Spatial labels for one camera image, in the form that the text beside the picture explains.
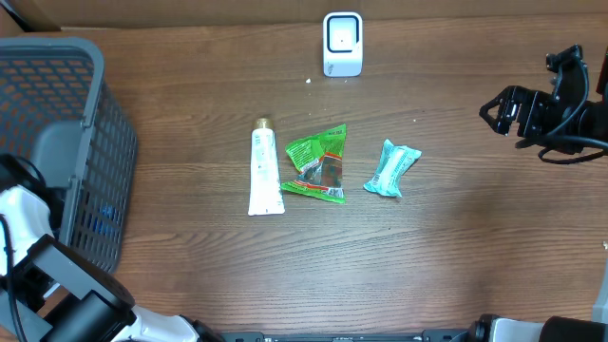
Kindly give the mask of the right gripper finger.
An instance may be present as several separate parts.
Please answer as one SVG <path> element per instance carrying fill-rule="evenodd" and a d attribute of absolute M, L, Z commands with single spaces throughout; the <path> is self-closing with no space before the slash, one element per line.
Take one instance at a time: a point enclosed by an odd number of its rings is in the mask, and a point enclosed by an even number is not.
<path fill-rule="evenodd" d="M 511 97 L 511 92 L 515 87 L 513 85 L 507 86 L 504 90 L 502 90 L 496 97 L 491 99 L 486 104 L 482 105 L 479 111 L 479 115 L 481 117 L 485 117 L 489 115 L 489 110 L 491 108 L 499 106 L 502 102 L 508 100 Z"/>
<path fill-rule="evenodd" d="M 507 136 L 512 125 L 512 118 L 509 114 L 497 112 L 492 116 L 487 111 L 481 111 L 480 117 L 488 124 L 488 126 L 497 134 Z"/>

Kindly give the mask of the teal wipes packet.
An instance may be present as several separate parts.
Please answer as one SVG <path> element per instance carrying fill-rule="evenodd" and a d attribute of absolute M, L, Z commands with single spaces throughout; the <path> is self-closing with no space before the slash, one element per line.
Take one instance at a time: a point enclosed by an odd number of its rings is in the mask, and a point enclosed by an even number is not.
<path fill-rule="evenodd" d="M 375 173 L 363 188 L 384 197 L 402 198 L 400 180 L 421 156 L 420 150 L 406 145 L 395 145 L 385 139 Z"/>

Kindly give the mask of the green snack bag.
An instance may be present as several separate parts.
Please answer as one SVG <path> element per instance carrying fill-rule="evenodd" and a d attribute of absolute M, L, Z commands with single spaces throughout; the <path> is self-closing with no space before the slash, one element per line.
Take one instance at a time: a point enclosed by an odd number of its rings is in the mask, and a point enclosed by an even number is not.
<path fill-rule="evenodd" d="M 285 147 L 298 175 L 282 182 L 282 190 L 344 204 L 343 153 L 347 126 L 341 124 L 324 132 L 295 140 Z"/>

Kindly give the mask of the white tube gold cap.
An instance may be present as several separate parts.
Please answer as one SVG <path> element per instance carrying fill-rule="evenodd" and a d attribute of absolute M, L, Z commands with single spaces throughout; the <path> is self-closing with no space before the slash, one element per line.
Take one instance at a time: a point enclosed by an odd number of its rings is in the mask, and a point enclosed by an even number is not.
<path fill-rule="evenodd" d="M 280 188 L 276 133 L 271 119 L 255 121 L 251 143 L 248 215 L 282 215 L 285 206 Z"/>

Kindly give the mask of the blue snack bar wrapper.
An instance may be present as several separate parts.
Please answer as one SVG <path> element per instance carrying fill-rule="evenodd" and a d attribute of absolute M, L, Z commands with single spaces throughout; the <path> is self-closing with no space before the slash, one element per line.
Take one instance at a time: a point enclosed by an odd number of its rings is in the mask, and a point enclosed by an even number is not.
<path fill-rule="evenodd" d="M 95 233 L 109 236 L 115 233 L 113 226 L 115 218 L 115 208 L 111 205 L 103 205 L 98 209 L 98 215 L 93 219 L 91 228 Z"/>

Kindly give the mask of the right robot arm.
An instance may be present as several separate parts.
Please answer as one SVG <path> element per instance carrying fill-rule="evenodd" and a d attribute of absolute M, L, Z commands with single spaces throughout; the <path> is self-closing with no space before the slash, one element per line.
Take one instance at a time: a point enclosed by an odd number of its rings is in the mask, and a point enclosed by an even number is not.
<path fill-rule="evenodd" d="M 539 74 L 493 83 L 479 98 L 483 135 L 476 232 L 489 280 L 471 290 L 485 313 L 424 340 L 603 341 L 607 337 L 607 72 L 580 45 L 542 58 Z"/>

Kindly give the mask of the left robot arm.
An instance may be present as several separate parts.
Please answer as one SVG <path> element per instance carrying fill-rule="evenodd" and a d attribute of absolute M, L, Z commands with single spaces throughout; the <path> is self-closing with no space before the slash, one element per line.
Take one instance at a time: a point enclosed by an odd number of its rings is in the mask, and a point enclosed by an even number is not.
<path fill-rule="evenodd" d="M 198 320 L 136 305 L 53 234 L 64 202 L 22 157 L 1 157 L 1 325 L 21 341 L 219 341 Z"/>

